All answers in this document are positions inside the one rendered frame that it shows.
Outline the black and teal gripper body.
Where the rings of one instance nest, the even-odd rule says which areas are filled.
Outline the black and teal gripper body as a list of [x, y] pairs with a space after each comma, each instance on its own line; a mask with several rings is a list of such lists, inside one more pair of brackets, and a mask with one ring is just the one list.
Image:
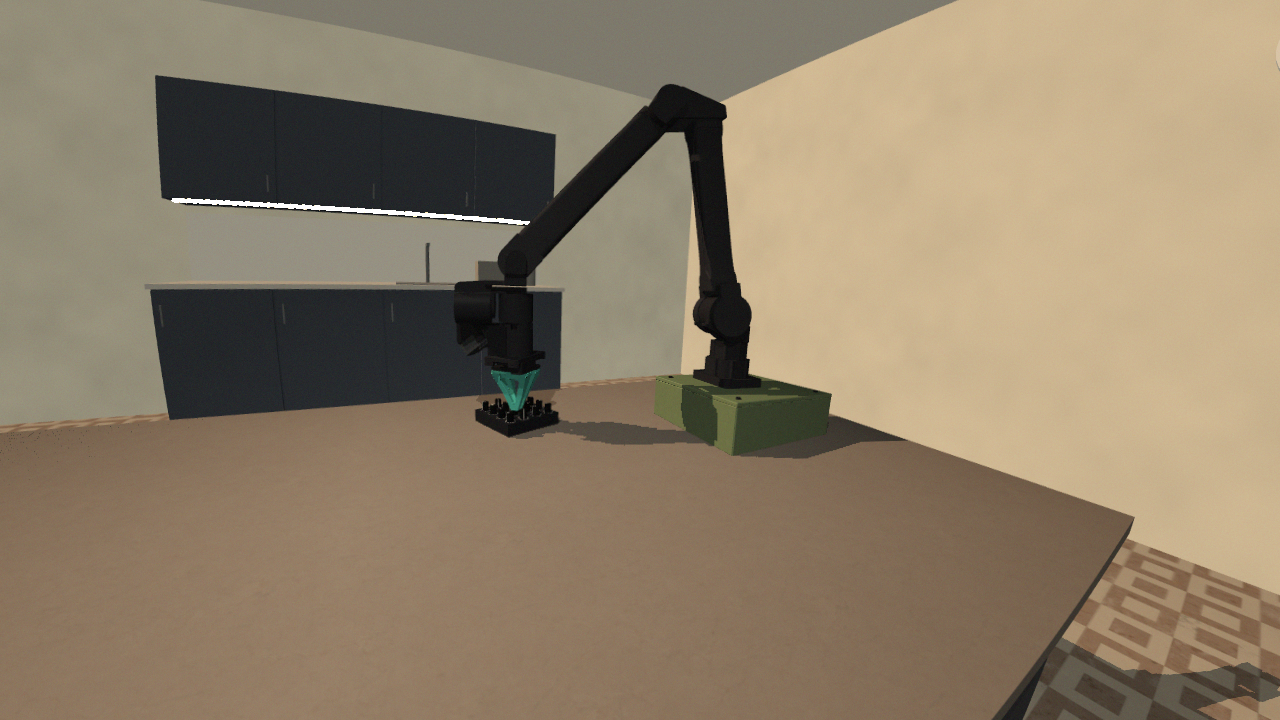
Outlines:
[[[507, 357], [485, 356], [484, 365], [492, 366], [494, 372], [511, 372], [515, 375], [524, 375], [540, 369], [535, 359], [545, 359], [545, 351], [532, 350], [532, 323], [512, 324], [499, 323], [506, 327]], [[497, 364], [497, 365], [495, 365]]]

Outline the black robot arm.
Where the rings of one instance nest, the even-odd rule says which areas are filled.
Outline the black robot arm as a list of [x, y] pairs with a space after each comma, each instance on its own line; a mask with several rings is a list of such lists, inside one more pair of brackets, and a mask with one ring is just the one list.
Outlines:
[[748, 375], [753, 313], [733, 272], [722, 149], [726, 106], [682, 87], [664, 85], [649, 108], [637, 111], [538, 217], [506, 243], [498, 255], [504, 281], [454, 284], [457, 343], [466, 356], [488, 345], [488, 356], [507, 357], [506, 327], [492, 322], [497, 316], [495, 293], [499, 293], [499, 322], [512, 324], [513, 329], [532, 322], [532, 293], [527, 293], [527, 288], [492, 284], [527, 286], [527, 275], [666, 132], [684, 132], [700, 263], [700, 299], [692, 307], [692, 320], [699, 329], [716, 337], [710, 340], [705, 368], [694, 369], [692, 378], [724, 389], [762, 387], [760, 378]]

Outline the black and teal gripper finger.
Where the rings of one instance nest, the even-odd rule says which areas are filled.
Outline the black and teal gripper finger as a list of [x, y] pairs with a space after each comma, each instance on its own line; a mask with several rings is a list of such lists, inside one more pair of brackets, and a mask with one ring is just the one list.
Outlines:
[[[500, 391], [506, 396], [506, 401], [509, 405], [509, 409], [512, 411], [518, 411], [518, 409], [520, 409], [520, 406], [522, 404], [522, 400], [524, 400], [524, 395], [525, 395], [525, 392], [527, 389], [527, 386], [529, 386], [531, 372], [529, 372], [529, 373], [526, 373], [524, 375], [512, 375], [511, 372], [494, 372], [494, 370], [492, 370], [492, 375], [494, 377], [494, 379], [497, 380], [497, 384], [500, 387]], [[506, 378], [507, 379], [518, 380], [518, 391], [517, 391], [517, 396], [516, 396], [515, 401], [513, 401], [513, 398], [512, 398], [512, 396], [509, 393], [509, 388], [508, 388], [508, 386], [506, 383]]]
[[[520, 407], [524, 407], [524, 404], [525, 404], [526, 398], [529, 397], [529, 392], [532, 388], [532, 384], [535, 383], [535, 380], [538, 379], [539, 373], [540, 373], [540, 369], [531, 372], [529, 386], [527, 386], [527, 389], [526, 389], [526, 392], [524, 395], [524, 400], [522, 400], [522, 404], [521, 404]], [[515, 400], [516, 395], [517, 395], [516, 393], [516, 388], [515, 388], [515, 380], [513, 379], [506, 379], [506, 382], [507, 382], [507, 386], [509, 388], [509, 393], [512, 395], [512, 398]]]

